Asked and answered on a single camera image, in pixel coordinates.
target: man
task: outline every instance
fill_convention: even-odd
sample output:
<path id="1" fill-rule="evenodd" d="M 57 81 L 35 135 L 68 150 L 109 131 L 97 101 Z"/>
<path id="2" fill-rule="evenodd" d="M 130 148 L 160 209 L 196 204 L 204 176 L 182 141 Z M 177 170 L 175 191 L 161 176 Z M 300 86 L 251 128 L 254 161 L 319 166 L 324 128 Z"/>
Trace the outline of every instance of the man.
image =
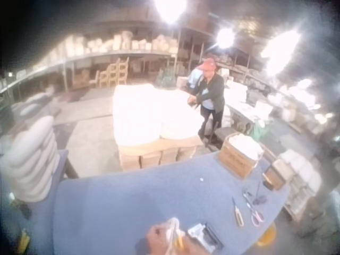
<path id="1" fill-rule="evenodd" d="M 217 128 L 222 125 L 224 80 L 222 76 L 216 73 L 216 64 L 212 58 L 206 59 L 197 69 L 203 71 L 204 78 L 191 91 L 188 103 L 201 104 L 201 115 L 204 117 L 204 122 L 198 135 L 203 139 L 206 124 L 211 114 L 213 117 L 212 128 L 215 127 L 217 122 Z"/>
<path id="2" fill-rule="evenodd" d="M 168 250 L 166 228 L 162 225 L 152 226 L 147 234 L 150 255 L 165 255 Z M 183 238 L 183 249 L 176 249 L 177 255 L 209 255 L 199 244 L 194 243 L 187 236 Z"/>
<path id="3" fill-rule="evenodd" d="M 198 82 L 198 80 L 203 76 L 203 71 L 197 69 L 197 67 L 191 71 L 189 77 L 188 77 L 188 92 L 191 92 Z"/>

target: scissors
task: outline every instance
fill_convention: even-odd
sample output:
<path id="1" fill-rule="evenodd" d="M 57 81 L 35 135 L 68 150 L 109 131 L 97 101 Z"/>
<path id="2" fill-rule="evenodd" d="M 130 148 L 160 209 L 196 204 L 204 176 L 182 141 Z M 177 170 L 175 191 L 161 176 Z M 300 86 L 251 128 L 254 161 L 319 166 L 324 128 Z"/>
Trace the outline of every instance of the scissors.
<path id="1" fill-rule="evenodd" d="M 255 227 L 258 227 L 260 226 L 260 223 L 265 222 L 265 218 L 260 212 L 256 211 L 248 202 L 246 205 L 251 210 L 251 222 Z"/>
<path id="2" fill-rule="evenodd" d="M 234 207 L 235 207 L 235 216 L 236 216 L 237 225 L 239 227 L 243 227 L 244 221 L 243 221 L 243 218 L 242 218 L 242 214 L 241 214 L 239 208 L 236 206 L 234 198 L 232 198 L 232 199 L 233 199 L 233 204 L 234 204 Z"/>

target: cardboard box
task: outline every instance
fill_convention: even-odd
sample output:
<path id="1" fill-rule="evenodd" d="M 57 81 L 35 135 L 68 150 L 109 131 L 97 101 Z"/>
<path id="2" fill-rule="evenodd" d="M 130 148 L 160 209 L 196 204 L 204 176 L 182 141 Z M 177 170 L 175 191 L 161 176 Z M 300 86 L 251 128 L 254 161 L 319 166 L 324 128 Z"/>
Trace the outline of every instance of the cardboard box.
<path id="1" fill-rule="evenodd" d="M 124 171 L 140 169 L 139 156 L 127 156 L 119 153 L 121 167 Z"/>
<path id="2" fill-rule="evenodd" d="M 184 161 L 191 158 L 194 155 L 196 148 L 197 146 L 180 148 L 178 150 L 176 161 Z"/>
<path id="3" fill-rule="evenodd" d="M 228 169 L 244 179 L 256 167 L 258 160 L 249 158 L 229 143 L 229 138 L 237 134 L 234 133 L 226 137 L 218 154 L 218 159 Z"/>
<path id="4" fill-rule="evenodd" d="M 162 155 L 161 151 L 151 152 L 140 156 L 140 163 L 142 168 L 158 166 L 160 157 Z"/>
<path id="5" fill-rule="evenodd" d="M 280 190 L 294 176 L 294 171 L 283 160 L 276 160 L 266 172 L 266 176 L 274 185 L 275 190 Z"/>
<path id="6" fill-rule="evenodd" d="M 179 152 L 178 148 L 163 150 L 161 152 L 161 158 L 160 158 L 159 164 L 166 165 L 166 164 L 171 164 L 171 163 L 176 162 L 178 152 Z"/>

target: blue table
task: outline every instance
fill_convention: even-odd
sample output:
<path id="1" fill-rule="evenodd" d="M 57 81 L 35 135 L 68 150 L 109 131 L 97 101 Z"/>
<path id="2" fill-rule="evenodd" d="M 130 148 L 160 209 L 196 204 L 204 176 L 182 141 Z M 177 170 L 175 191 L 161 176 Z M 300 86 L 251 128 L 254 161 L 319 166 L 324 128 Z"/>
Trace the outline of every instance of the blue table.
<path id="1" fill-rule="evenodd" d="M 53 254 L 53 210 L 57 187 L 61 177 L 65 173 L 65 162 L 69 152 L 59 151 L 59 164 L 53 175 L 52 185 L 47 197 L 40 202 L 27 203 L 31 210 L 31 217 L 26 219 L 19 208 L 10 205 L 10 189 L 6 181 L 1 178 L 1 225 L 4 236 L 7 237 L 9 245 L 16 246 L 21 230 L 26 229 L 30 236 L 27 254 Z"/>
<path id="2" fill-rule="evenodd" d="M 268 202 L 256 209 L 266 221 L 252 225 L 242 189 L 255 194 L 268 166 L 262 159 L 243 181 L 214 153 L 137 172 L 63 181 L 54 208 L 55 254 L 145 255 L 150 226 L 171 217 L 180 220 L 183 230 L 208 222 L 225 246 L 221 254 L 242 254 L 263 235 L 288 196 L 287 185 L 273 192 L 261 185 L 259 194 Z M 243 228 L 236 225 L 232 197 L 243 215 Z"/>

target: bright light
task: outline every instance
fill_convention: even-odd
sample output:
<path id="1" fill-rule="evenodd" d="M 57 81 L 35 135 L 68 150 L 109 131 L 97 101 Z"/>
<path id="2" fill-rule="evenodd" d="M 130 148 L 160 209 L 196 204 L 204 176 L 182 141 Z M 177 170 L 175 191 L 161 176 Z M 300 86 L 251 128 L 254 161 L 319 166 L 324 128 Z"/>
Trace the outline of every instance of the bright light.
<path id="1" fill-rule="evenodd" d="M 223 28 L 218 32 L 217 45 L 221 49 L 229 48 L 233 45 L 235 39 L 235 33 L 232 29 Z"/>
<path id="2" fill-rule="evenodd" d="M 327 122 L 327 118 L 324 117 L 322 114 L 318 113 L 316 115 L 314 115 L 314 118 L 322 125 L 325 124 Z"/>
<path id="3" fill-rule="evenodd" d="M 327 113 L 327 114 L 325 115 L 326 118 L 332 118 L 333 116 L 334 116 L 333 113 Z"/>
<path id="4" fill-rule="evenodd" d="M 288 91 L 293 97 L 295 97 L 296 100 L 303 102 L 308 108 L 315 105 L 315 96 L 309 94 L 304 89 L 293 86 L 290 87 Z"/>
<path id="5" fill-rule="evenodd" d="M 310 110 L 318 110 L 321 108 L 321 105 L 320 104 L 315 104 L 313 106 L 310 107 Z"/>
<path id="6" fill-rule="evenodd" d="M 167 23 L 174 23 L 184 12 L 186 0 L 155 0 L 159 15 Z"/>
<path id="7" fill-rule="evenodd" d="M 299 39 L 300 35 L 296 31 L 289 31 L 269 41 L 261 53 L 261 57 L 270 58 L 267 63 L 268 75 L 279 73 L 288 64 Z"/>
<path id="8" fill-rule="evenodd" d="M 310 79 L 304 79 L 302 81 L 299 81 L 297 86 L 301 89 L 306 89 L 312 84 L 312 81 Z"/>

